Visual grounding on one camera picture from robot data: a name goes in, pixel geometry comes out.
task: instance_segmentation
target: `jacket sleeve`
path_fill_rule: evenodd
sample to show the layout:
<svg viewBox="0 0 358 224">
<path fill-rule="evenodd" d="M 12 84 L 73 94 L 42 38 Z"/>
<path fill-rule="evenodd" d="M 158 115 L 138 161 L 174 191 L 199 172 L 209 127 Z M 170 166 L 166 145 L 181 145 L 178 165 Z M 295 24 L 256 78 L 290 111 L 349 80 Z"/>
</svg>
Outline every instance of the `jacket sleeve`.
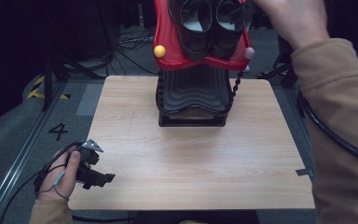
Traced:
<svg viewBox="0 0 358 224">
<path fill-rule="evenodd" d="M 300 88 L 320 120 L 358 147 L 358 58 L 351 42 L 329 39 L 292 54 Z M 358 159 L 308 121 L 318 223 L 358 223 Z"/>
<path fill-rule="evenodd" d="M 68 202 L 36 200 L 32 210 L 30 224 L 45 223 L 73 223 Z"/>
</svg>

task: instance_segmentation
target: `person's arm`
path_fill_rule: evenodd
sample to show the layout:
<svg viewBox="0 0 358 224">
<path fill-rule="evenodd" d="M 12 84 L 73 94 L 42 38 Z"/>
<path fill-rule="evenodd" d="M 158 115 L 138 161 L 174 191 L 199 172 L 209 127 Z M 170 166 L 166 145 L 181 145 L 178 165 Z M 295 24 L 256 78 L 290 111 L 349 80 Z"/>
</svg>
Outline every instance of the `person's arm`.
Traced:
<svg viewBox="0 0 358 224">
<path fill-rule="evenodd" d="M 71 211 L 68 207 L 68 198 L 72 194 L 76 183 L 77 167 L 80 163 L 80 153 L 74 151 L 75 147 L 68 149 L 52 165 L 51 168 L 65 164 L 70 156 L 66 168 L 64 166 L 52 170 L 46 176 L 34 203 L 31 214 L 31 224 L 73 223 Z M 52 189 L 57 176 L 65 170 L 62 180 L 56 189 Z"/>
<path fill-rule="evenodd" d="M 358 147 L 358 58 L 351 43 L 330 39 L 321 0 L 255 0 L 294 48 L 304 97 L 336 134 Z M 358 159 L 310 121 L 318 223 L 358 223 Z"/>
</svg>

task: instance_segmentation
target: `human hand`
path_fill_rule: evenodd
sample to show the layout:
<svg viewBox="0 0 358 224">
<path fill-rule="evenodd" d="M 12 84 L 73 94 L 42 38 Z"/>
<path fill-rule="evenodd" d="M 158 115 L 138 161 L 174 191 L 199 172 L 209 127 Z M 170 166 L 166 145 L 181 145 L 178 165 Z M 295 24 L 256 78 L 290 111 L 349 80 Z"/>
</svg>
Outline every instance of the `human hand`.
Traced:
<svg viewBox="0 0 358 224">
<path fill-rule="evenodd" d="M 294 50 L 330 38 L 323 0 L 255 0 Z"/>
<path fill-rule="evenodd" d="M 75 149 L 76 147 L 70 147 L 66 153 L 63 153 L 55 162 L 51 164 L 50 169 L 66 164 L 67 158 L 70 157 L 66 168 L 65 166 L 61 166 L 48 173 L 37 195 L 38 200 L 67 201 L 69 196 L 71 196 L 75 188 L 76 172 L 80 163 L 80 153 L 75 151 Z M 52 188 L 54 181 L 56 181 L 62 171 L 65 171 L 62 180 L 55 188 Z"/>
</svg>

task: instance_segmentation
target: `wooden table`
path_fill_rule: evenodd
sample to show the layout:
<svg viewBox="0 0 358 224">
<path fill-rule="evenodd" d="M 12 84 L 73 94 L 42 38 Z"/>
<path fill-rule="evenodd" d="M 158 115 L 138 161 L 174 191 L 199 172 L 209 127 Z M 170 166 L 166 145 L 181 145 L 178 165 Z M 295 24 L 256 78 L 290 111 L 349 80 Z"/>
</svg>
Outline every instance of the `wooden table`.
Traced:
<svg viewBox="0 0 358 224">
<path fill-rule="evenodd" d="M 72 209 L 314 208 L 272 88 L 243 80 L 225 127 L 158 126 L 156 77 L 109 77 L 89 131 L 112 183 L 76 186 Z"/>
</svg>

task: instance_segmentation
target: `yellow ball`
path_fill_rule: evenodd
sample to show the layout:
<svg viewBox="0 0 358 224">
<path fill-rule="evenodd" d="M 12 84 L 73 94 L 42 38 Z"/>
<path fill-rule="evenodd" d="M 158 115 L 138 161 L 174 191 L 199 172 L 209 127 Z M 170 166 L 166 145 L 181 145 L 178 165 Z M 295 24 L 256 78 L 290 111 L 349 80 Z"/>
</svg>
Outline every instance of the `yellow ball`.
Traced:
<svg viewBox="0 0 358 224">
<path fill-rule="evenodd" d="M 164 57 L 164 55 L 165 55 L 165 48 L 164 48 L 164 46 L 162 46 L 162 45 L 157 45 L 157 46 L 155 47 L 155 49 L 154 49 L 154 53 L 155 53 L 156 57 L 158 57 L 158 58 Z"/>
</svg>

